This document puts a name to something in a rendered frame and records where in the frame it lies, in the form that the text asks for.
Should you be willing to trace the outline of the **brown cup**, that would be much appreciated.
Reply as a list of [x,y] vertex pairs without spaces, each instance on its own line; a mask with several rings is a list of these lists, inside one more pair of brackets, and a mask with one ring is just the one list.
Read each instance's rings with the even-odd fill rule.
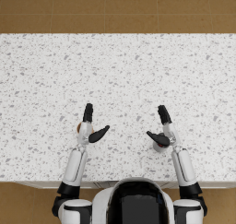
[[82,124],[83,122],[80,122],[79,124],[78,124],[78,126],[77,126],[77,133],[79,134],[79,130],[80,130],[80,127],[81,127],[81,124]]

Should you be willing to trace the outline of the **white cup with berry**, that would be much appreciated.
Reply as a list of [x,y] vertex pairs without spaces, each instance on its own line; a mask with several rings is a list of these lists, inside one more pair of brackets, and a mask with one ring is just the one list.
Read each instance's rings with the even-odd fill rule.
[[170,139],[166,137],[163,133],[160,134],[154,134],[153,135],[154,140],[154,149],[158,152],[163,152],[169,145],[170,145]]

